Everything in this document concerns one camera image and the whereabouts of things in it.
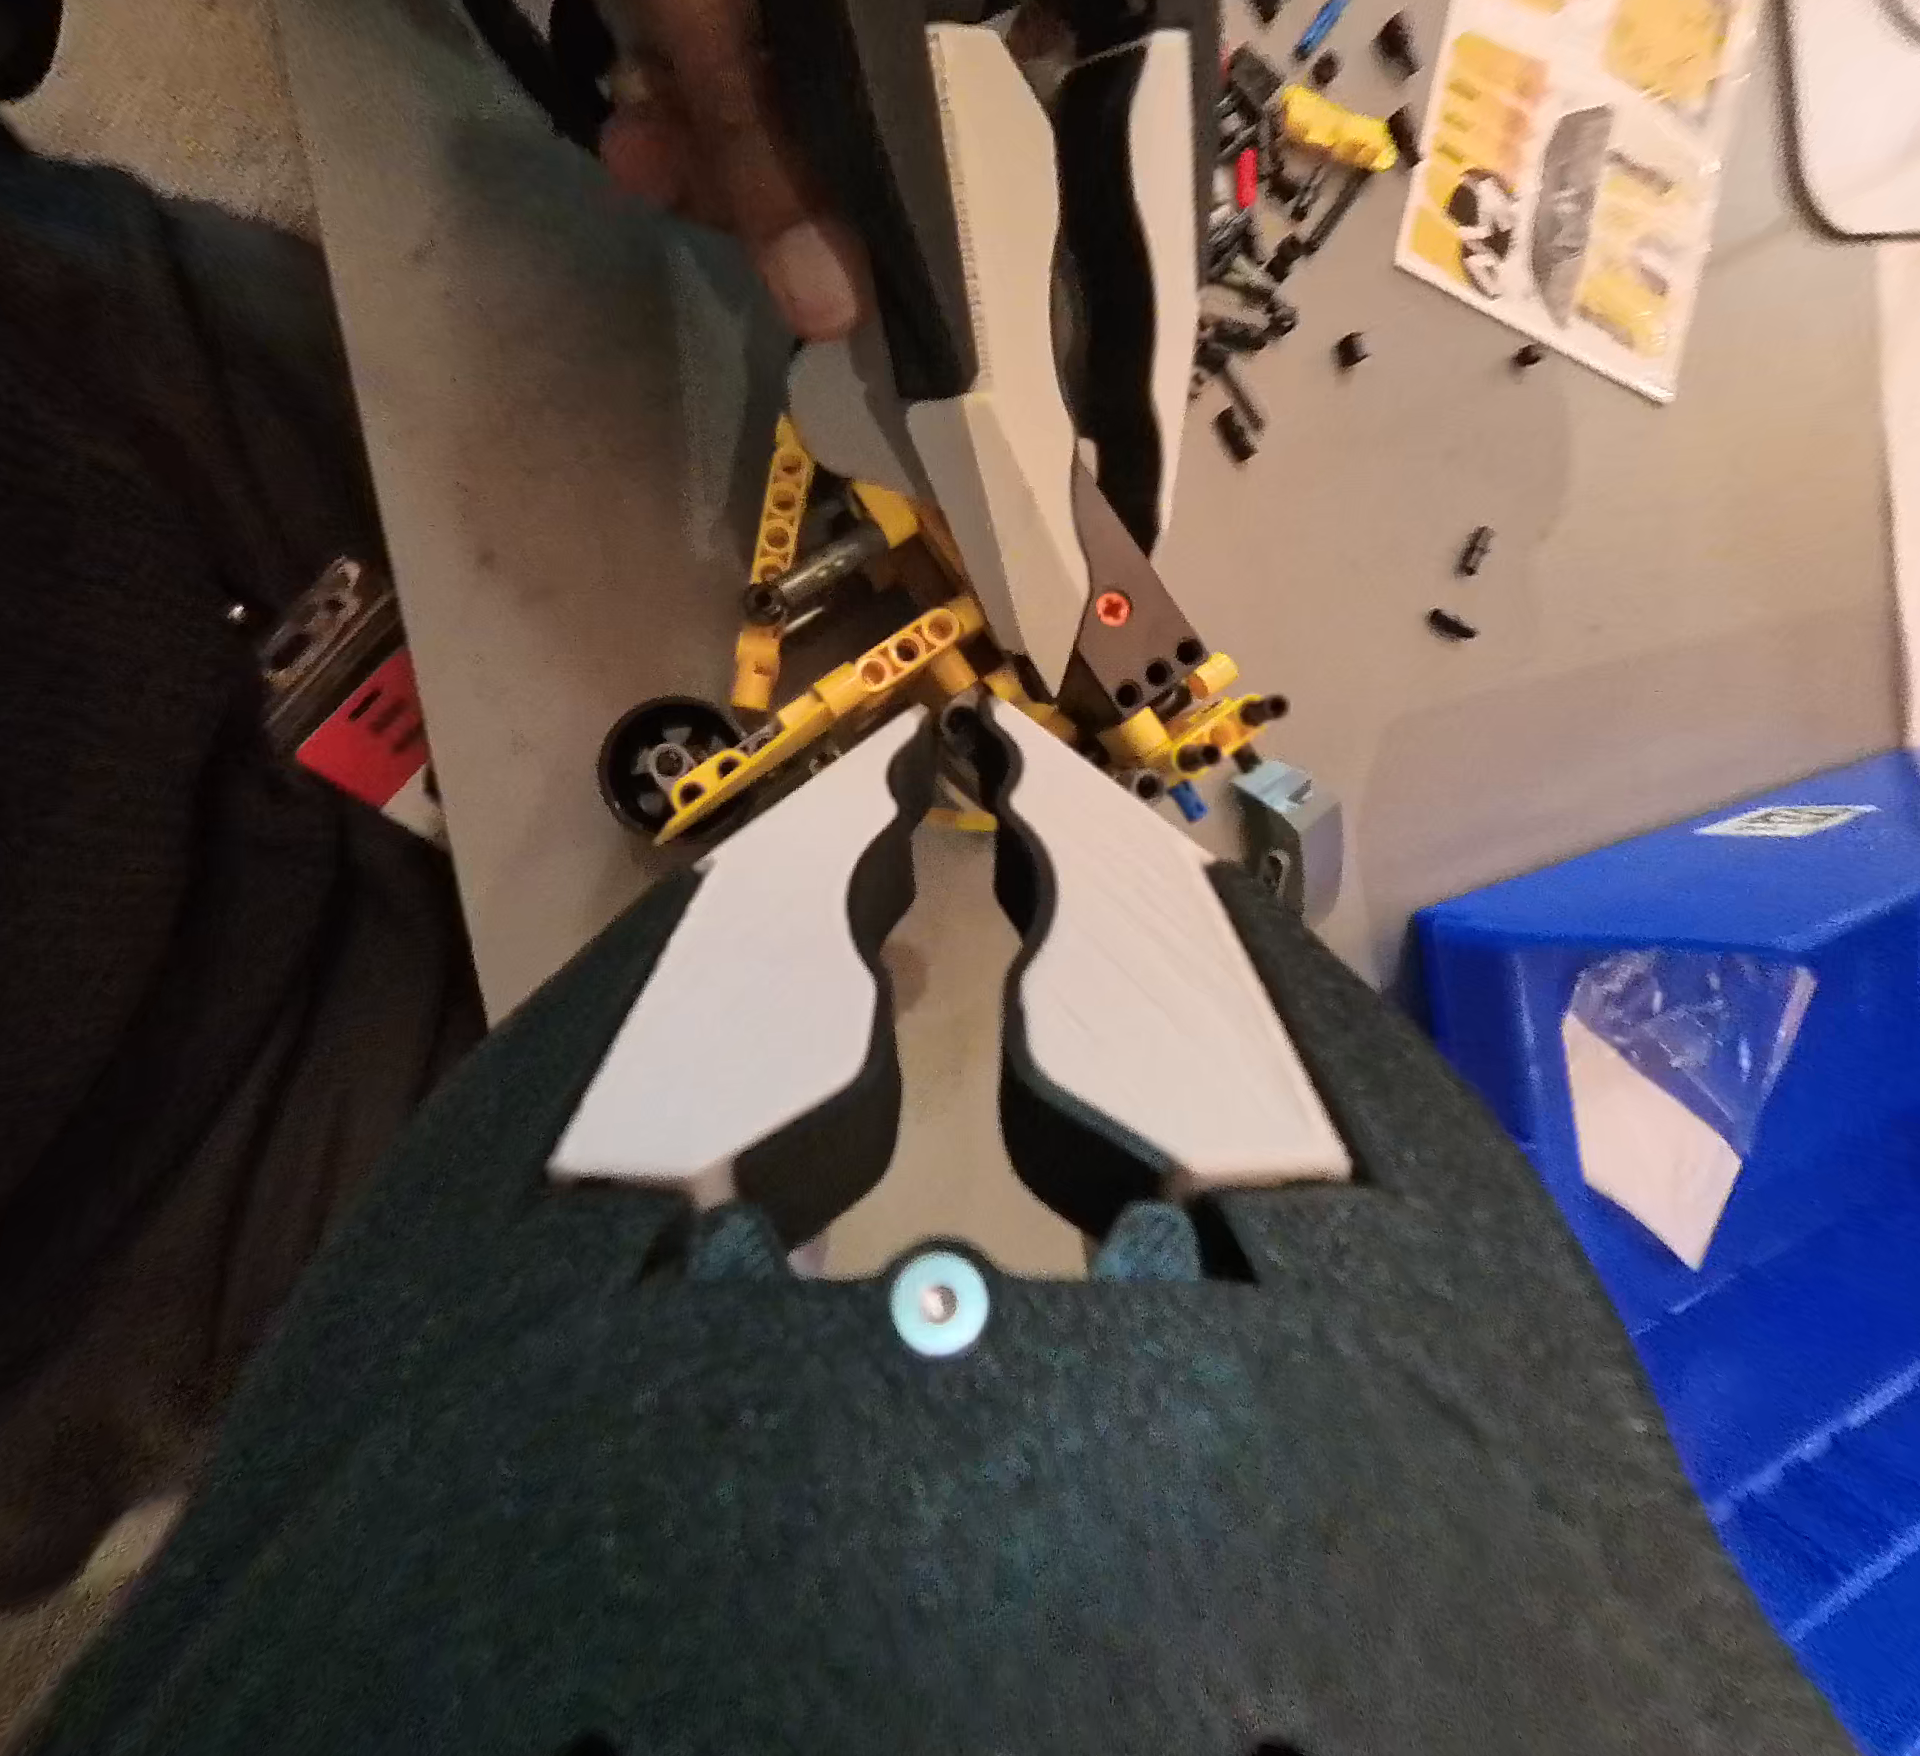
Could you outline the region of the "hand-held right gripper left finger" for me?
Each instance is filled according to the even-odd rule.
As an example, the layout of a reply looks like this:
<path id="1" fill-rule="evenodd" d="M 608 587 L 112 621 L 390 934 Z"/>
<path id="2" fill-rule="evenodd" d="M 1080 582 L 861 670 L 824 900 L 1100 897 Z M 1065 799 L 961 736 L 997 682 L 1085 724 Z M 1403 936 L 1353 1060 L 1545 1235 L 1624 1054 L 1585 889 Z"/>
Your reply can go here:
<path id="1" fill-rule="evenodd" d="M 788 1252 L 873 1191 L 901 1102 L 882 953 L 929 800 L 909 707 L 709 850 L 546 1175 L 743 1204 Z"/>

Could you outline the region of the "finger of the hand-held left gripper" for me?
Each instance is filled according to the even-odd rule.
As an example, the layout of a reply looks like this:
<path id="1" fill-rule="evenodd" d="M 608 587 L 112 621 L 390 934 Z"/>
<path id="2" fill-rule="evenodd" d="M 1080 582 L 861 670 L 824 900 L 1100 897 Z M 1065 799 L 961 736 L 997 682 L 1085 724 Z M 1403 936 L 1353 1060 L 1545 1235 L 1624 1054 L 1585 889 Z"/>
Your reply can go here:
<path id="1" fill-rule="evenodd" d="M 1156 29 L 1059 90 L 1069 404 L 1094 484 L 1144 554 L 1171 519 L 1198 329 L 1201 142 L 1191 42 Z"/>
<path id="2" fill-rule="evenodd" d="M 974 367 L 957 395 L 884 402 L 895 348 L 865 329 L 796 353 L 788 414 L 828 471 L 920 484 L 946 517 L 998 645 L 1060 694 L 1092 587 L 1073 503 L 1083 440 L 1052 338 L 1056 142 L 994 29 L 931 24 L 925 48 Z"/>

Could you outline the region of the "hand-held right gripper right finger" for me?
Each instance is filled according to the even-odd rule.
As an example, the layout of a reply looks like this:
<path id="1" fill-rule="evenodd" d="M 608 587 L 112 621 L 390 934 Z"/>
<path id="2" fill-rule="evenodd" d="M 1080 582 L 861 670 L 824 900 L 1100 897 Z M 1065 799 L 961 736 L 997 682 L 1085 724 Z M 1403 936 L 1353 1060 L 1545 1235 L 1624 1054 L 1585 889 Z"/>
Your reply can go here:
<path id="1" fill-rule="evenodd" d="M 998 1107 L 1028 1194 L 1100 1241 L 1137 1204 L 1350 1184 L 1228 869 L 1008 704 L 977 709 L 974 762 L 1018 934 Z"/>

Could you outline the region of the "yellow black toy brick model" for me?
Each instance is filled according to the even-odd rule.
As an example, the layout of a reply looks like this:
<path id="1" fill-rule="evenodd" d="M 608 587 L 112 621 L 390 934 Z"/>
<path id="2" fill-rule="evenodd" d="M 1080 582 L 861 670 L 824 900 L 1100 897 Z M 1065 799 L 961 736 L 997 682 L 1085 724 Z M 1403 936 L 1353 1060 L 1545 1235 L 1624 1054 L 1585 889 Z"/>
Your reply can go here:
<path id="1" fill-rule="evenodd" d="M 920 704 L 998 699 L 1144 803 L 1201 812 L 1205 775 L 1261 762 L 1289 712 L 1236 663 L 1186 640 L 1113 699 L 1073 714 L 988 634 L 929 503 L 828 470 L 790 414 L 775 426 L 726 704 L 664 694 L 626 709 L 596 757 L 602 808 L 652 845 L 708 843 Z"/>

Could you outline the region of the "person's left hand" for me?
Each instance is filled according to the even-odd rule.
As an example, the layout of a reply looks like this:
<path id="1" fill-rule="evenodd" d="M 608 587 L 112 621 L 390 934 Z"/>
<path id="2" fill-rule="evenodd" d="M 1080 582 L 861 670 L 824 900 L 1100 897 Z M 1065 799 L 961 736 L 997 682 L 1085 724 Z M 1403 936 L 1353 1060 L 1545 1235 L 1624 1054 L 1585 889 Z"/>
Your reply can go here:
<path id="1" fill-rule="evenodd" d="M 643 201 L 733 241 L 804 342 L 872 306 L 855 236 L 796 155 L 754 0 L 594 0 L 613 39 L 598 155 Z"/>

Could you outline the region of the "pile of loose brick pieces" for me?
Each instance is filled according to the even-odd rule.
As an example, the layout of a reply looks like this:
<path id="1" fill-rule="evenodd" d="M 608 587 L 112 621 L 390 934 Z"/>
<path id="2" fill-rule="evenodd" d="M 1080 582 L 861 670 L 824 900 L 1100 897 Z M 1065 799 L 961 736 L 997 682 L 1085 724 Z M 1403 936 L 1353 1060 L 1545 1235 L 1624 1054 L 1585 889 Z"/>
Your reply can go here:
<path id="1" fill-rule="evenodd" d="M 1244 3 L 1263 31 L 1287 4 Z M 1189 398 L 1212 395 L 1212 436 L 1236 465 L 1254 457 L 1267 431 L 1244 367 L 1300 323 L 1289 281 L 1375 182 L 1412 169 L 1419 155 L 1406 107 L 1366 113 L 1337 92 L 1334 33 L 1352 3 L 1319 0 L 1290 40 L 1249 37 L 1218 57 Z"/>

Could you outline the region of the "yellow printed sticker sheet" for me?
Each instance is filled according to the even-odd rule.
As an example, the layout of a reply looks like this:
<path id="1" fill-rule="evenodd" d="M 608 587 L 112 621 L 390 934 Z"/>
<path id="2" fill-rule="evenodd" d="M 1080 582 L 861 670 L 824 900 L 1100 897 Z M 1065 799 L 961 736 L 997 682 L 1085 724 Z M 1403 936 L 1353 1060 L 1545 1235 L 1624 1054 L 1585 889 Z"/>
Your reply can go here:
<path id="1" fill-rule="evenodd" d="M 1450 0 L 1393 262 L 1675 398 L 1762 0 Z"/>

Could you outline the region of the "red box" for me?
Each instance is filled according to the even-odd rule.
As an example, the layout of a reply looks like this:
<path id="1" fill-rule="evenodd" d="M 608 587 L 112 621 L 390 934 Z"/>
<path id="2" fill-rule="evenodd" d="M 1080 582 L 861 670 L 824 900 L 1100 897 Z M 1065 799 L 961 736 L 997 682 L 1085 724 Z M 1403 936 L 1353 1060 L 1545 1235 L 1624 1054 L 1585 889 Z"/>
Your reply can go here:
<path id="1" fill-rule="evenodd" d="M 418 672 L 404 640 L 296 745 L 295 762 L 418 839 L 444 839 Z"/>

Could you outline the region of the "clear plastic bag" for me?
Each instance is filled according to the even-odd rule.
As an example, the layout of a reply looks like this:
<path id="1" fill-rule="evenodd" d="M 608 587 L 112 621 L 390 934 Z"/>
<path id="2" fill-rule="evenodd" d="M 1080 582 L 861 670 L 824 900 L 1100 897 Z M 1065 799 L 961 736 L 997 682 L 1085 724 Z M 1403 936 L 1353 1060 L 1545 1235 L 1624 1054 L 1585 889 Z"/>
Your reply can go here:
<path id="1" fill-rule="evenodd" d="M 1601 956 L 1570 982 L 1560 1037 L 1579 1178 L 1691 1273 L 1814 990 L 1803 963 L 1671 948 Z"/>

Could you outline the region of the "white book stand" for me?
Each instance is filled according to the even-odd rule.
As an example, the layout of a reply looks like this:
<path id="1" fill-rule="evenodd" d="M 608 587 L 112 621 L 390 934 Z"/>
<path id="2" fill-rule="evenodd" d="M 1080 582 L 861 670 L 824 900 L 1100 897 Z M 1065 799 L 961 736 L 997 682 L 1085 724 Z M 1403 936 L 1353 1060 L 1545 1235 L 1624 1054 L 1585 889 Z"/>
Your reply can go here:
<path id="1" fill-rule="evenodd" d="M 1917 238 L 1917 0 L 1784 0 L 1797 176 L 1841 241 Z"/>

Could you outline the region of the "blue plastic storage bin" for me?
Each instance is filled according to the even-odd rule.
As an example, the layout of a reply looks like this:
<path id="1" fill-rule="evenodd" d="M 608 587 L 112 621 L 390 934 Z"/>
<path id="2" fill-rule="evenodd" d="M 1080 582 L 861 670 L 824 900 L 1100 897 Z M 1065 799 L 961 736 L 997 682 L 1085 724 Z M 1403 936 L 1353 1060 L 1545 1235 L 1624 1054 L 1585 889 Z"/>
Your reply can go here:
<path id="1" fill-rule="evenodd" d="M 1725 1545 L 1866 1753 L 1917 1747 L 1917 768 L 1893 750 L 1429 905 L 1428 1033 L 1580 1243 Z M 1619 949 L 1810 968 L 1700 1271 L 1577 1171 L 1560 1021 Z"/>

